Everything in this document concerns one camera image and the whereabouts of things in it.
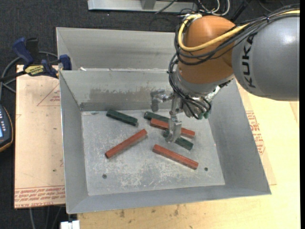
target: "green block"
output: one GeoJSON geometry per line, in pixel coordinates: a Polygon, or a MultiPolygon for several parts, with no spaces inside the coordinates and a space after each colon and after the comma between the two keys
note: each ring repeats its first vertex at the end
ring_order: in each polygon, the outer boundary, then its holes
{"type": "Polygon", "coordinates": [[[169,118],[167,118],[165,116],[158,115],[158,114],[148,112],[148,111],[145,112],[144,119],[148,119],[148,120],[157,119],[157,120],[161,120],[161,121],[166,122],[166,123],[168,123],[168,120],[169,120],[169,118]]]}
{"type": "Polygon", "coordinates": [[[133,126],[138,126],[138,119],[131,117],[129,115],[114,111],[114,110],[108,110],[106,116],[122,121],[124,123],[133,125],[133,126]]]}
{"type": "MultiPolygon", "coordinates": [[[[168,137],[169,133],[170,133],[169,130],[165,130],[163,132],[163,136],[164,137],[168,137]]],[[[192,147],[193,147],[193,143],[191,143],[190,141],[188,141],[188,140],[186,140],[186,139],[184,139],[182,137],[177,138],[175,143],[178,144],[181,147],[184,147],[187,150],[191,150],[192,147]]]]}

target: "black device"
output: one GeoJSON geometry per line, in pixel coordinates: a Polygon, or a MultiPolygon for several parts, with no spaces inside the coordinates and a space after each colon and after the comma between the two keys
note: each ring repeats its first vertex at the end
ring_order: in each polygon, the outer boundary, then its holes
{"type": "Polygon", "coordinates": [[[13,126],[6,109],[0,104],[0,152],[13,142],[13,126]]]}

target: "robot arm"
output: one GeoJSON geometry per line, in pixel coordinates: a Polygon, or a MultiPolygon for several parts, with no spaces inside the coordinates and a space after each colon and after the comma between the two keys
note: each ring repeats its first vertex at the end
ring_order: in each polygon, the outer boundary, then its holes
{"type": "Polygon", "coordinates": [[[168,70],[173,93],[162,95],[172,100],[167,141],[180,136],[177,113],[207,118],[214,96],[233,78],[257,96],[297,100],[299,14],[299,6],[291,5],[240,25],[213,15],[187,16],[168,70]]]}

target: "scratched metal surface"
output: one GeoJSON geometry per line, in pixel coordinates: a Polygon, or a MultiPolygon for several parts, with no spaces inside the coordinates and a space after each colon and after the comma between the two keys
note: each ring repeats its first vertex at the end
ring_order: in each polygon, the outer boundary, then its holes
{"type": "MultiPolygon", "coordinates": [[[[82,112],[83,146],[89,196],[183,187],[224,185],[212,132],[207,120],[196,121],[180,114],[183,127],[194,130],[192,150],[172,143],[162,136],[163,131],[149,125],[145,110],[121,111],[138,119],[134,127],[106,116],[105,111],[82,112]],[[146,129],[148,137],[122,153],[107,159],[105,152],[126,138],[146,129]],[[192,170],[152,152],[159,144],[199,163],[192,170]]],[[[169,116],[168,111],[158,114],[169,116]]]]}

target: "orange object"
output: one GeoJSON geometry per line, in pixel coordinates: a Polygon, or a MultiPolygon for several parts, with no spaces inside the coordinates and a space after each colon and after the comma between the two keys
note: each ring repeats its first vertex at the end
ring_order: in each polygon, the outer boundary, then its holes
{"type": "Polygon", "coordinates": [[[142,141],[147,136],[147,131],[145,129],[137,132],[136,134],[132,135],[125,141],[121,142],[117,146],[113,147],[112,149],[108,150],[105,153],[107,158],[111,158],[112,156],[116,155],[117,153],[129,148],[131,145],[134,145],[140,141],[142,141]]]}
{"type": "Polygon", "coordinates": [[[153,146],[152,151],[156,154],[162,155],[163,157],[169,158],[173,161],[180,163],[181,165],[187,166],[193,170],[196,170],[198,167],[198,163],[193,161],[187,157],[184,157],[178,153],[175,153],[171,150],[166,149],[165,147],[155,145],[153,146]]]}
{"type": "MultiPolygon", "coordinates": [[[[220,16],[206,15],[195,19],[187,28],[183,40],[187,47],[196,47],[203,43],[209,42],[212,39],[224,34],[235,26],[230,20],[220,16]]],[[[185,52],[188,55],[199,55],[207,53],[217,48],[222,41],[214,43],[204,49],[195,52],[185,52]]],[[[233,78],[232,69],[232,46],[230,44],[217,52],[213,60],[205,61],[198,65],[186,65],[179,61],[178,70],[180,76],[187,82],[193,84],[208,84],[233,78]]],[[[191,59],[181,56],[181,58],[188,62],[197,62],[197,59],[191,59]]]]}
{"type": "MultiPolygon", "coordinates": [[[[161,121],[161,120],[154,119],[154,118],[151,119],[150,125],[153,127],[162,129],[162,130],[168,129],[168,123],[161,121]]],[[[181,128],[181,135],[188,137],[188,138],[193,138],[195,136],[195,132],[185,129],[185,128],[181,128]]]]}

